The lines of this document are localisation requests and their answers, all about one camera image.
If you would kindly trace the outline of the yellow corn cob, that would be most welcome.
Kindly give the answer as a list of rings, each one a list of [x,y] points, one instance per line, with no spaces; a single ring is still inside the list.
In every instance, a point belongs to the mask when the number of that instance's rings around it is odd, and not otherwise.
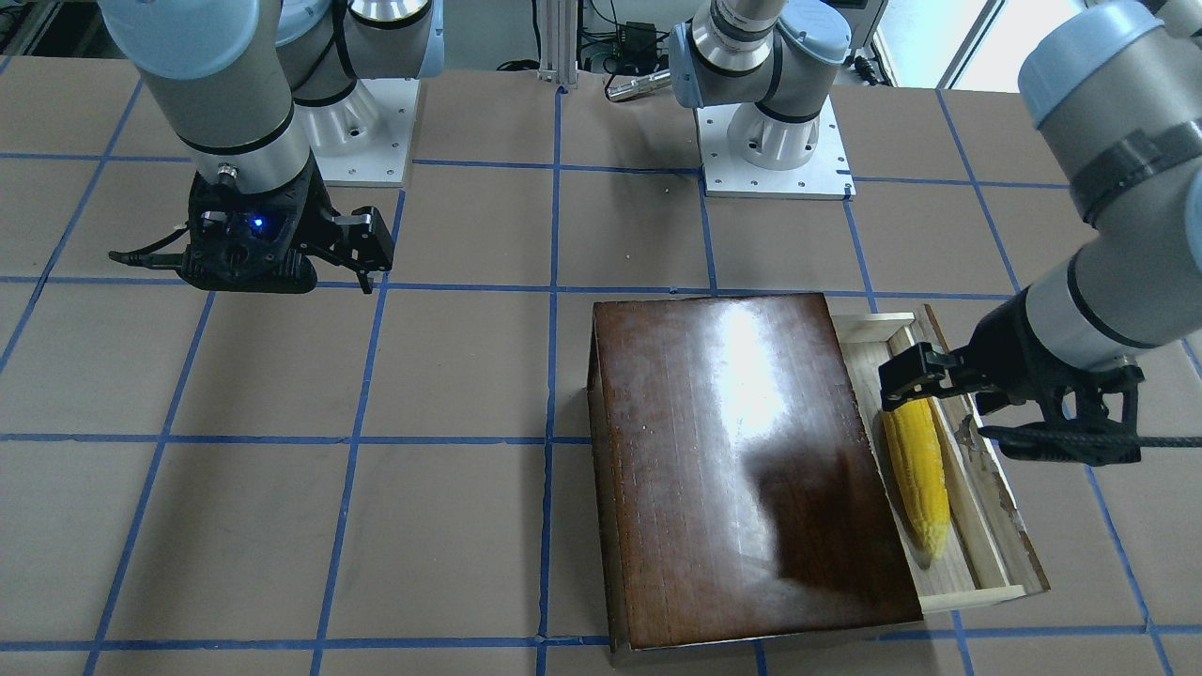
[[[920,567],[944,557],[950,535],[950,496],[944,445],[932,399],[910,401],[883,411],[889,466],[902,496]]]

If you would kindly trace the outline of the light wood drawer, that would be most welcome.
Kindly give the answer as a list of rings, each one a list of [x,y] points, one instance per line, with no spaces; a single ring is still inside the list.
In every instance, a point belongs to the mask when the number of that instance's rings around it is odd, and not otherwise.
[[[880,420],[877,368],[920,342],[948,350],[932,307],[920,306],[909,313],[837,314],[832,321],[923,612],[987,607],[1049,591],[995,446],[978,435],[978,408],[969,395],[929,399],[944,451],[950,534],[939,558],[920,551],[914,540]]]

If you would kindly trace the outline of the dark wooden drawer box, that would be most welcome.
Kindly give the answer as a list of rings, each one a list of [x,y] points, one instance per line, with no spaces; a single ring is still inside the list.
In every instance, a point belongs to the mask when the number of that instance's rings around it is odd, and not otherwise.
[[[613,654],[923,619],[823,295],[599,302],[585,390]]]

